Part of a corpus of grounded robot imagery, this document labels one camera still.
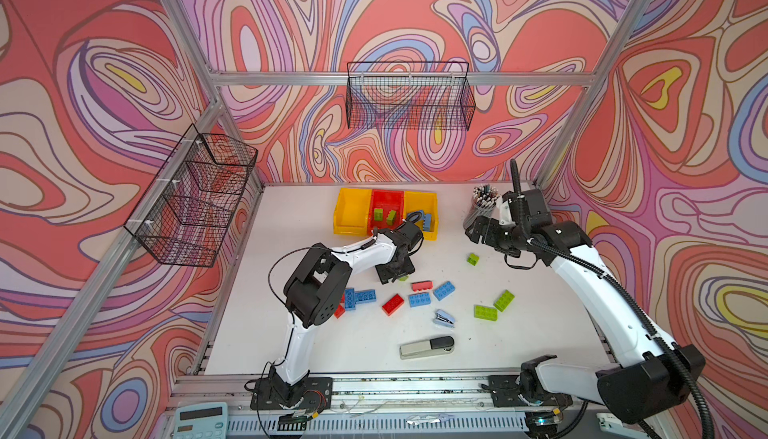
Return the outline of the green lego cluster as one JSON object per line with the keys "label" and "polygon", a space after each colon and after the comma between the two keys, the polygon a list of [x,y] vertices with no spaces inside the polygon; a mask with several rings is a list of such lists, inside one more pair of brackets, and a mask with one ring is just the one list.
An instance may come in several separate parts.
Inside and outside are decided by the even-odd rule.
{"label": "green lego cluster", "polygon": [[373,209],[373,221],[374,227],[391,227],[395,225],[399,214],[396,209],[374,208]]}

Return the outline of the green lego brick angled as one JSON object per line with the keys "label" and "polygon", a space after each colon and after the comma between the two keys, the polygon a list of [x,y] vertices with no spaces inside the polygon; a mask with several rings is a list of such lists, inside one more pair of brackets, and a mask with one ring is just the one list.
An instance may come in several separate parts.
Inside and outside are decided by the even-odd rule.
{"label": "green lego brick angled", "polygon": [[514,301],[515,295],[509,290],[504,290],[499,297],[494,301],[494,307],[499,312],[504,312]]}

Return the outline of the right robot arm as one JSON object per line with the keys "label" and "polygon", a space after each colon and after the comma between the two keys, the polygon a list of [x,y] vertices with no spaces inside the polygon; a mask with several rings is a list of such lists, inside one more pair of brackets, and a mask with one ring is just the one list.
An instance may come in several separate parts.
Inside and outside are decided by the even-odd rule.
{"label": "right robot arm", "polygon": [[693,400],[702,437],[714,437],[713,416],[697,384],[706,364],[703,354],[694,345],[679,345],[650,318],[577,223],[554,221],[542,191],[522,188],[515,161],[510,172],[512,188],[501,197],[499,216],[477,217],[466,236],[505,257],[529,252],[550,267],[580,299],[615,361],[578,366],[542,355],[522,363],[516,381],[494,388],[493,394],[532,406],[556,395],[572,396],[584,406],[606,407],[651,438],[657,434],[648,418]]}

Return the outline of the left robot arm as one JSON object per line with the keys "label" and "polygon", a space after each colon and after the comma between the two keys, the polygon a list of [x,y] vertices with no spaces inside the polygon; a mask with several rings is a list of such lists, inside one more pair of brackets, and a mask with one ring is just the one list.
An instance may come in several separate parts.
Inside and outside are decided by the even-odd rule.
{"label": "left robot arm", "polygon": [[399,226],[376,230],[351,245],[329,248],[316,243],[303,249],[304,257],[283,288],[290,315],[285,354],[268,375],[279,397],[291,399],[304,387],[315,333],[334,315],[352,275],[373,269],[379,281],[388,284],[415,272],[411,256],[424,240],[418,226],[423,218],[423,212],[411,212]]}

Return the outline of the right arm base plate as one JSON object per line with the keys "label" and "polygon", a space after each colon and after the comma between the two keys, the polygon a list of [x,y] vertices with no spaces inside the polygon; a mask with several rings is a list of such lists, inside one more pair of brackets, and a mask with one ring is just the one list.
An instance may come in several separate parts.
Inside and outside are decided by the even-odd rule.
{"label": "right arm base plate", "polygon": [[480,388],[491,396],[492,404],[497,408],[563,409],[573,405],[573,399],[561,393],[545,393],[537,399],[526,399],[521,392],[518,375],[490,375],[480,384]]}

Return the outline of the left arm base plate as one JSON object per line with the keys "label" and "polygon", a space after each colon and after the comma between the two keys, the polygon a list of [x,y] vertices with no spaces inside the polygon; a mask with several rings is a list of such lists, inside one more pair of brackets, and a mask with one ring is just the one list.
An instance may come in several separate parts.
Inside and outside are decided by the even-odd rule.
{"label": "left arm base plate", "polygon": [[332,402],[331,377],[307,377],[289,386],[279,376],[247,381],[244,389],[252,394],[250,408],[258,411],[306,410],[322,412]]}

